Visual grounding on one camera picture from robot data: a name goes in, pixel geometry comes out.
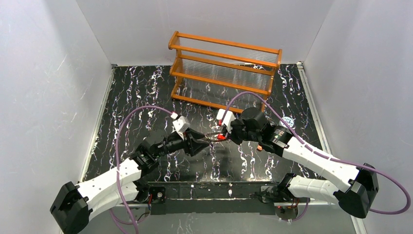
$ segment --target white wall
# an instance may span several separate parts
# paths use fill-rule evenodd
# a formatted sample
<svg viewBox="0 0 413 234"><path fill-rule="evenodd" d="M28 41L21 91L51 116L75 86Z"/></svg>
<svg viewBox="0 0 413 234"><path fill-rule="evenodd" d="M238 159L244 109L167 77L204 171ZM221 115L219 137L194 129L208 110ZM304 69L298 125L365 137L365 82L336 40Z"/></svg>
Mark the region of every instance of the white wall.
<svg viewBox="0 0 413 234"><path fill-rule="evenodd" d="M329 0L77 0L111 63L171 64L172 33L283 49L282 62L304 60Z"/></svg>
<svg viewBox="0 0 413 234"><path fill-rule="evenodd" d="M111 66L75 0L11 0L0 67L0 233L57 234L49 208L80 178Z"/></svg>
<svg viewBox="0 0 413 234"><path fill-rule="evenodd" d="M304 62L333 153L386 171L413 193L413 2L337 0ZM406 199L379 177L373 208ZM413 211L369 213L368 233L412 233Z"/></svg>

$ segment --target black marble table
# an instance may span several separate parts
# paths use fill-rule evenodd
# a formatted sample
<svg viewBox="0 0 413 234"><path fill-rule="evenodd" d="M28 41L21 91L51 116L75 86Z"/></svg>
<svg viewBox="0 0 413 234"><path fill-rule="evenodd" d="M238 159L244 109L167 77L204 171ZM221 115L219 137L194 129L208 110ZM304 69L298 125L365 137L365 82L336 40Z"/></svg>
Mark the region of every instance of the black marble table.
<svg viewBox="0 0 413 234"><path fill-rule="evenodd" d="M191 128L202 133L218 130L215 119L218 110L172 100L170 93L175 78L169 76L170 66L116 67L105 111L95 140L90 164L83 180L92 179L115 166L115 136L124 117L134 108L157 105L186 116ZM219 92L220 98L226 93ZM283 64L274 77L268 102L281 116L291 117L295 131L307 142L321 148L297 66ZM278 122L270 110L266 116ZM171 118L158 110L136 113L121 133L122 159L128 157L153 129L172 131ZM146 181L232 182L281 180L285 173L318 176L303 166L274 154L259 152L257 143L218 143L194 157L175 152L160 159L157 170L144 177Z"/></svg>

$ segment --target gray floor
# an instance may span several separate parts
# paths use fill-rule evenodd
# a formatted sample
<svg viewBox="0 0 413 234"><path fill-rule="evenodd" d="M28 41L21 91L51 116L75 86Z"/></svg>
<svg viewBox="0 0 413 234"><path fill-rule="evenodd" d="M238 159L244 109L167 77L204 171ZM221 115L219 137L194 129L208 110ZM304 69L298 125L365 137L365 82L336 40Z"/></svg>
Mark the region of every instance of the gray floor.
<svg viewBox="0 0 413 234"><path fill-rule="evenodd" d="M118 218L127 221L125 208L117 207ZM140 216L144 209L134 210ZM123 225L135 233L131 225ZM109 212L94 218L81 234L121 234ZM348 214L336 205L310 205L307 214L288 224L259 214L167 214L152 215L139 224L140 234L355 234Z"/></svg>

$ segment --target wooden rack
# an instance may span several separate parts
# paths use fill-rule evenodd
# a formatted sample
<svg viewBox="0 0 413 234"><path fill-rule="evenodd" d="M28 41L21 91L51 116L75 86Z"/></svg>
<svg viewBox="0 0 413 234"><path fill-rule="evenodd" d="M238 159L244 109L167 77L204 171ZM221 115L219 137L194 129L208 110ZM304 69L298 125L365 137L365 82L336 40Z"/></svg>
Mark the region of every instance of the wooden rack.
<svg viewBox="0 0 413 234"><path fill-rule="evenodd" d="M259 94L264 100L271 94L274 74L281 64L282 50L201 37L175 31L168 48L176 50L170 75L176 77L171 97L214 108L225 109L225 103L213 103L177 93L184 79L196 80ZM267 68L236 65L255 64ZM242 109L230 107L241 113Z"/></svg>

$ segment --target ribbed clear shelf panel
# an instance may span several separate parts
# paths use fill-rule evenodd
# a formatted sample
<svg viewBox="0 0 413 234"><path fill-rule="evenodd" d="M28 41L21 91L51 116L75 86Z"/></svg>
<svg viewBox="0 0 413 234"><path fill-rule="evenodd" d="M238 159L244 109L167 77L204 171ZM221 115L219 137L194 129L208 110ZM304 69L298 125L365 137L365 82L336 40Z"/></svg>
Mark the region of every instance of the ribbed clear shelf panel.
<svg viewBox="0 0 413 234"><path fill-rule="evenodd" d="M278 55L276 54L263 52L263 51L257 51L257 50L251 50L251 49L245 49L245 48L240 48L240 47L235 47L235 46L222 45L222 44L195 40L195 39L178 38L177 44L181 46L185 46L185 47L197 48L201 50L207 50L207 51L212 51L212 52L226 54L226 55L233 55L233 56L238 56L238 57L243 57L243 58L251 58L251 59L256 59L256 60L261 60L261 61L266 61L266 62L276 63L278 60Z"/></svg>
<svg viewBox="0 0 413 234"><path fill-rule="evenodd" d="M242 90L192 79L183 79L176 91L176 94L187 98L195 98L226 106L231 99L240 92L242 92ZM249 94L239 97L231 105L231 107L239 109L246 109L248 107L256 107L261 109L261 106L262 102L257 97Z"/></svg>
<svg viewBox="0 0 413 234"><path fill-rule="evenodd" d="M177 72L268 90L271 76L224 66L179 58Z"/></svg>

